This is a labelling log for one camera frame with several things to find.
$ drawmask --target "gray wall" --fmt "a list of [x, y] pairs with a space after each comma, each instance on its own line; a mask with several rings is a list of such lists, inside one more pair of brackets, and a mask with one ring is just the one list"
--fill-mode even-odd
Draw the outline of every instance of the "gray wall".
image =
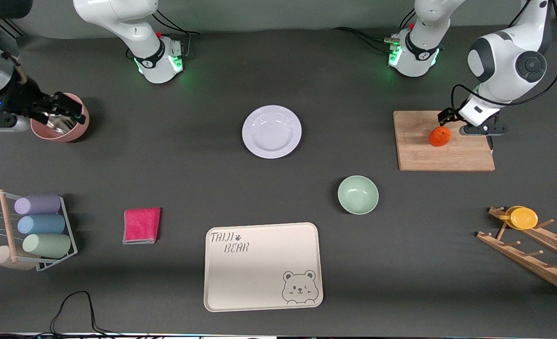
[[[397, 26], [414, 0], [160, 0], [159, 9], [176, 24], [200, 32], [241, 32], [335, 26]], [[453, 25], [508, 24], [521, 0], [468, 0]], [[149, 17], [155, 30], [169, 32]], [[83, 22], [72, 0], [35, 0], [32, 12], [15, 21], [30, 35], [75, 39], [112, 36]]]

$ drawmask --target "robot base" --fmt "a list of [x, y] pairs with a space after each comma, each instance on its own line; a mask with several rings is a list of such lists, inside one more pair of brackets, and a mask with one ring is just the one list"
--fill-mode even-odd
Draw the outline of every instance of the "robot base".
[[169, 37], [161, 37], [160, 39], [165, 46], [164, 56], [157, 62], [154, 68], [146, 68], [139, 64], [138, 71], [145, 78], [154, 84], [166, 83], [183, 70], [182, 46], [180, 41], [174, 41]]
[[[399, 33], [392, 34], [392, 38], [404, 41], [406, 35], [410, 30], [407, 28]], [[397, 69], [400, 73], [407, 77], [420, 77], [425, 75], [429, 69], [435, 65], [436, 57], [438, 56], [439, 49], [433, 56], [429, 56], [427, 60], [416, 60], [416, 56], [406, 48], [405, 43], [401, 43], [390, 54], [388, 65]]]

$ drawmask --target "dark gray tabletop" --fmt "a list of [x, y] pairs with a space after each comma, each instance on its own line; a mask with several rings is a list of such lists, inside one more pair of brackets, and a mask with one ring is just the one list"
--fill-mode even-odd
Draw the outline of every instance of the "dark gray tabletop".
[[[557, 338], [557, 289], [473, 236], [499, 226], [486, 208], [514, 204], [556, 219], [557, 232], [557, 84], [502, 110], [511, 131], [495, 138], [496, 171], [398, 170], [392, 112], [441, 110], [454, 84], [474, 86], [468, 47], [495, 30], [453, 28], [420, 79], [347, 32], [205, 34], [162, 85], [139, 75], [119, 39], [21, 41], [27, 73], [44, 91], [83, 98], [92, 125], [72, 144], [0, 133], [0, 188], [65, 196], [80, 250], [40, 273], [0, 267], [0, 331], [44, 331], [66, 294], [88, 290], [98, 324], [120, 332]], [[547, 60], [542, 88], [556, 44]], [[262, 105], [302, 121], [302, 143], [284, 159], [242, 144], [243, 121]], [[353, 174], [379, 188], [371, 214], [336, 204]], [[158, 243], [122, 245], [124, 210], [151, 206], [164, 208]], [[210, 228], [299, 221], [319, 230], [319, 307], [206, 311]], [[513, 231], [505, 239], [540, 248]], [[90, 331], [84, 299], [68, 302], [57, 329]]]

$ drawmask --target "black cable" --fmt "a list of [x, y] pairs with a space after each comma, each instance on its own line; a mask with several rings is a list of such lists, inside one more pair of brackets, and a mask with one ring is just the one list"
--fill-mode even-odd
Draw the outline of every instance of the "black cable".
[[[557, 2], [556, 2], [556, 0], [552, 0], [552, 7], [553, 7], [553, 9], [554, 9], [554, 12], [556, 13], [556, 18], [557, 18]], [[452, 92], [451, 92], [451, 94], [450, 94], [451, 104], [452, 104], [452, 108], [455, 109], [455, 106], [454, 106], [454, 91], [456, 90], [456, 88], [460, 87], [460, 88], [462, 88], [463, 90], [466, 90], [467, 92], [469, 92], [470, 94], [476, 96], [477, 98], [480, 98], [480, 99], [482, 99], [483, 101], [488, 102], [488, 103], [491, 103], [491, 104], [494, 104], [494, 105], [501, 105], [501, 106], [516, 106], [516, 105], [522, 105], [522, 104], [525, 104], [525, 103], [529, 103], [529, 102], [532, 101], [532, 100], [538, 99], [538, 98], [541, 97], [542, 95], [546, 94], [546, 93], [550, 90], [550, 88], [552, 88], [552, 86], [554, 86], [554, 84], [556, 83], [556, 81], [557, 81], [557, 74], [556, 74], [556, 76], [554, 77], [554, 79], [552, 80], [552, 82], [550, 83], [550, 85], [548, 85], [548, 87], [545, 88], [545, 90], [541, 91], [539, 94], [534, 95], [532, 98], [525, 99], [525, 100], [522, 100], [522, 101], [518, 101], [518, 102], [516, 102], [516, 103], [509, 103], [509, 104], [506, 104], [506, 103], [498, 103], [498, 102], [496, 102], [496, 101], [492, 101], [492, 100], [490, 100], [490, 99], [484, 98], [484, 97], [482, 97], [481, 95], [479, 95], [479, 94], [477, 94], [476, 92], [474, 92], [473, 90], [470, 90], [470, 89], [469, 89], [468, 87], [466, 87], [465, 85], [463, 85], [463, 84], [456, 84], [455, 86], [453, 86]]]
[[355, 30], [354, 28], [349, 28], [349, 27], [336, 27], [336, 28], [333, 28], [333, 30], [352, 32], [352, 33], [354, 33], [355, 36], [359, 37], [360, 40], [362, 40], [362, 42], [365, 45], [369, 46], [370, 48], [373, 48], [375, 51], [378, 51], [378, 52], [381, 52], [381, 53], [385, 52], [384, 50], [376, 47], [375, 45], [373, 45], [369, 41], [367, 41], [365, 39], [365, 36], [369, 36], [369, 35], [364, 33], [364, 32], [360, 32], [359, 30]]
[[173, 29], [173, 30], [177, 30], [177, 31], [183, 32], [184, 34], [196, 34], [196, 35], [198, 35], [198, 36], [201, 35], [201, 33], [199, 33], [199, 32], [183, 30], [182, 28], [180, 28], [180, 26], [176, 25], [173, 21], [171, 21], [171, 20], [168, 19], [165, 15], [163, 15], [162, 12], [159, 11], [159, 9], [158, 9], [158, 13], [159, 13], [159, 15], [162, 16], [162, 18], [166, 19], [167, 22], [171, 23], [171, 24], [175, 27], [175, 28], [173, 28], [173, 27], [170, 27], [170, 26], [166, 25], [164, 22], [162, 22], [161, 20], [159, 20], [159, 19], [155, 16], [155, 14], [154, 14], [154, 15], [153, 15], [154, 19], [155, 19], [157, 22], [159, 22], [160, 24], [166, 26], [167, 28], [171, 28], [171, 29]]
[[13, 37], [13, 39], [16, 38], [13, 34], [11, 34], [11, 32], [9, 32], [9, 31], [8, 31], [4, 26], [2, 26], [1, 24], [0, 24], [0, 28], [2, 28], [5, 32], [7, 32], [7, 34], [9, 34], [11, 37]]
[[339, 26], [339, 27], [333, 28], [333, 30], [352, 32], [352, 33], [354, 33], [354, 34], [356, 34], [356, 35], [363, 36], [363, 37], [365, 37], [365, 38], [367, 38], [367, 39], [369, 39], [369, 40], [383, 42], [383, 39], [378, 38], [378, 37], [371, 36], [371, 35], [369, 35], [369, 34], [367, 34], [367, 33], [365, 33], [365, 32], [362, 32], [361, 30], [356, 30], [356, 28]]
[[413, 15], [413, 16], [414, 16], [414, 8], [411, 9], [411, 10], [408, 12], [408, 14], [402, 19], [402, 21], [399, 22], [399, 27], [400, 27], [400, 28], [404, 28], [404, 25], [405, 25], [405, 24], [404, 24], [404, 21], [406, 21], [406, 18], [409, 17], [410, 15]]
[[14, 30], [17, 34], [19, 34], [19, 36], [24, 36], [24, 34], [23, 34], [22, 32], [19, 32], [19, 30], [18, 30], [14, 25], [12, 25], [12, 23], [10, 22], [10, 20], [8, 21], [7, 19], [3, 19], [3, 21], [4, 21], [7, 25], [9, 25], [9, 27], [10, 27], [12, 30]]
[[513, 19], [513, 21], [510, 22], [509, 28], [511, 28], [513, 25], [515, 25], [515, 21], [517, 21], [517, 19], [519, 19], [519, 17], [523, 14], [523, 12], [525, 11], [525, 9], [527, 8], [527, 6], [529, 4], [530, 4], [530, 0], [525, 0], [525, 5], [523, 5], [523, 7], [519, 11], [519, 13], [517, 13], [517, 15], [515, 16], [515, 19]]
[[49, 325], [48, 329], [51, 333], [57, 333], [55, 331], [55, 323], [57, 322], [57, 319], [59, 318], [59, 316], [61, 315], [61, 313], [63, 312], [63, 306], [65, 305], [65, 302], [71, 298], [72, 296], [79, 294], [79, 293], [85, 293], [87, 295], [88, 298], [88, 305], [90, 307], [90, 314], [91, 314], [91, 328], [92, 330], [94, 330], [95, 332], [105, 335], [109, 338], [113, 338], [111, 337], [109, 334], [107, 333], [117, 333], [117, 332], [113, 332], [110, 330], [105, 330], [104, 328], [100, 328], [97, 324], [96, 324], [96, 319], [95, 319], [95, 315], [94, 315], [94, 308], [92, 307], [92, 299], [90, 296], [90, 293], [87, 291], [78, 291], [78, 292], [74, 292], [72, 294], [70, 294], [69, 296], [66, 296], [65, 299], [63, 299], [63, 302], [61, 303], [61, 306], [59, 307], [59, 311], [57, 311], [57, 314], [55, 315], [55, 317], [53, 317], [53, 320], [51, 320], [51, 324]]
[[408, 24], [408, 22], [410, 21], [410, 19], [412, 19], [415, 15], [416, 15], [416, 12], [414, 12], [414, 13], [406, 20], [406, 22], [404, 23], [404, 25], [401, 26], [401, 29], [406, 28], [406, 25]]

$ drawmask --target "yellow cup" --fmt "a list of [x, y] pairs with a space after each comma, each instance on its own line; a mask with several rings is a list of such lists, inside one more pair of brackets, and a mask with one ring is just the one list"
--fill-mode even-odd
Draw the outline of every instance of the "yellow cup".
[[499, 215], [498, 219], [503, 220], [507, 225], [516, 230], [531, 229], [538, 224], [536, 212], [524, 206], [513, 206], [504, 215]]

